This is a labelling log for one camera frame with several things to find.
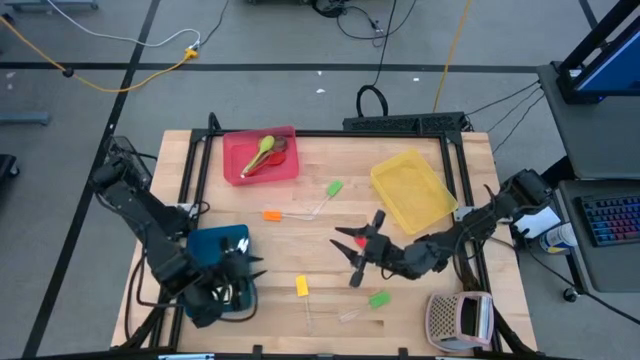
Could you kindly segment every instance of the wooden table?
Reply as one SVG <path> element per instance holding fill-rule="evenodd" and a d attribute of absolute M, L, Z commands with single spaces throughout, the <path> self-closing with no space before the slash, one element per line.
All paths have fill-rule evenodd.
<path fill-rule="evenodd" d="M 152 192 L 166 203 L 175 203 L 180 190 L 190 131 L 167 131 L 164 134 L 155 170 Z M 484 133 L 464 133 L 464 150 L 469 178 L 476 205 L 484 205 L 489 196 L 483 184 L 494 192 L 499 183 Z M 300 176 L 295 180 L 248 187 L 233 187 L 222 175 L 222 138 L 213 142 L 204 200 L 211 210 L 202 215 L 200 227 L 247 224 L 252 238 L 253 254 L 264 261 L 255 270 L 268 272 L 256 280 L 259 310 L 255 318 L 241 324 L 216 322 L 196 329 L 190 320 L 182 322 L 178 349 L 194 352 L 250 353 L 253 345 L 264 346 L 265 353 L 335 353 L 378 354 L 398 353 L 406 347 L 412 355 L 436 355 L 441 352 L 425 338 L 425 305 L 436 292 L 455 293 L 462 290 L 453 266 L 441 273 L 429 272 L 416 281 L 380 277 L 380 270 L 368 266 L 362 286 L 349 288 L 353 272 L 346 258 L 329 243 L 333 238 L 355 246 L 349 237 L 336 232 L 336 226 L 359 227 L 372 220 L 377 209 L 385 209 L 373 189 L 369 173 L 373 165 L 394 155 L 415 148 L 425 157 L 444 182 L 443 161 L 438 140 L 418 138 L 321 138 L 299 137 Z M 455 150 L 450 146 L 457 193 L 462 194 Z M 194 166 L 192 179 L 197 178 L 199 164 Z M 279 209 L 292 213 L 308 213 L 324 198 L 329 183 L 344 182 L 344 188 L 329 201 L 314 221 L 284 219 L 281 223 L 265 222 L 261 211 Z M 190 188 L 193 196 L 195 181 Z M 451 218 L 429 227 L 427 232 L 446 230 Z M 388 214 L 381 233 L 391 237 L 400 247 L 416 237 L 407 236 Z M 495 236 L 511 241 L 509 231 L 500 226 Z M 484 248 L 491 289 L 497 308 L 513 330 L 528 346 L 535 348 L 535 338 L 514 252 L 500 244 L 487 242 Z M 136 248 L 131 270 L 140 256 Z M 158 284 L 149 267 L 143 287 L 143 298 L 157 300 Z M 307 327 L 304 299 L 296 296 L 294 279 L 305 274 L 310 288 L 312 326 Z M 382 289 L 392 295 L 392 301 L 376 311 L 341 324 L 338 314 L 365 306 L 367 298 Z M 112 343 L 124 341 L 123 297 L 120 315 Z M 144 320 L 149 308 L 132 303 L 131 329 Z M 167 343 L 171 311 L 165 315 L 165 330 L 161 344 Z"/>

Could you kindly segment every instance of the pink plastic tray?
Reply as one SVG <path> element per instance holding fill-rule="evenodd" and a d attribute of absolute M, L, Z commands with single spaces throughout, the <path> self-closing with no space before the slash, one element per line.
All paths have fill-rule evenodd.
<path fill-rule="evenodd" d="M 278 166 L 266 166 L 253 176 L 241 178 L 245 166 L 258 152 L 260 140 L 267 136 L 287 138 L 287 159 Z M 225 134 L 222 140 L 224 156 L 224 178 L 234 186 L 250 185 L 267 181 L 295 179 L 299 174 L 296 130 L 293 126 L 271 129 L 239 131 Z"/>

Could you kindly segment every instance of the yellow plastic tray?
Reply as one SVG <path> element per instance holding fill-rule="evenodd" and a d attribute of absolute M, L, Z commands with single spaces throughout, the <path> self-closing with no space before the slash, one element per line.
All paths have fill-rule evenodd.
<path fill-rule="evenodd" d="M 371 169 L 371 182 L 402 229 L 413 235 L 458 208 L 458 202 L 416 150 Z"/>

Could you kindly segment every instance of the gray floor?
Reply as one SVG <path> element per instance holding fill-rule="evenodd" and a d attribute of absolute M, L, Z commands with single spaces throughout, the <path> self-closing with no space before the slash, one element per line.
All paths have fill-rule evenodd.
<path fill-rule="evenodd" d="M 345 38 L 334 21 L 323 19 L 296 1 L 263 0 L 258 6 L 231 0 L 223 26 L 200 52 L 197 63 L 376 63 L 380 49 L 370 42 Z M 79 9 L 73 16 L 95 31 L 137 37 L 151 0 L 100 1 L 97 12 Z M 355 3 L 386 21 L 390 2 Z M 614 0 L 590 0 L 598 18 Z M 150 41 L 182 27 L 207 31 L 222 1 L 162 0 Z M 400 0 L 396 19 L 409 0 Z M 405 27 L 387 49 L 386 63 L 443 64 L 463 0 L 419 0 Z M 14 14 L 18 26 L 54 58 L 73 62 L 128 62 L 133 45 L 89 37 L 58 15 Z M 357 14 L 345 28 L 367 35 Z M 586 35 L 588 23 L 578 0 L 531 2 L 482 0 L 472 5 L 454 64 L 539 65 L 561 60 Z M 184 35 L 166 47 L 147 48 L 143 63 L 179 59 L 192 41 Z M 40 61 L 0 28 L 0 62 Z M 79 70 L 82 76 L 117 87 L 124 71 Z M 151 72 L 137 71 L 134 82 Z M 355 93 L 372 81 L 372 72 L 178 71 L 129 94 L 116 129 L 140 151 L 154 153 L 167 129 L 202 127 L 215 111 L 225 128 L 257 128 L 293 124 L 303 129 L 339 129 L 355 116 Z M 440 73 L 386 72 L 379 88 L 391 113 L 430 112 Z M 533 82 L 532 74 L 451 73 L 442 93 L 441 111 L 471 111 Z M 83 87 L 50 70 L 0 70 L 0 111 L 42 110 L 52 116 L 48 127 L 0 127 L 0 153 L 19 157 L 22 175 L 3 189 L 0 207 L 0 358 L 22 354 L 78 199 L 87 179 L 115 96 Z M 518 99 L 472 117 L 477 130 L 487 130 Z M 366 97 L 365 113 L 379 105 Z M 491 132 L 502 141 L 526 107 L 515 111 Z M 564 155 L 549 108 L 542 100 L 496 153 L 500 178 L 522 168 L 544 170 Z M 56 302 L 39 355 L 106 349 L 120 305 L 133 238 L 120 219 L 91 204 L 74 256 Z M 563 258 L 545 262 L 568 272 Z M 640 329 L 589 299 L 564 303 L 565 286 L 527 256 L 521 258 L 532 321 L 542 351 L 585 359 L 633 359 L 640 352 Z M 640 316 L 637 295 L 605 297 Z"/>

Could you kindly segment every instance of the keyboard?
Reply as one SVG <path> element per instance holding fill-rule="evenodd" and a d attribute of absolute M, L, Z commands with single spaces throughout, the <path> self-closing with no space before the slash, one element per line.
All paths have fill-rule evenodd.
<path fill-rule="evenodd" d="M 640 242 L 640 194 L 578 198 L 594 246 Z"/>
<path fill-rule="evenodd" d="M 349 118 L 342 122 L 344 130 L 423 132 L 469 131 L 463 112 Z"/>

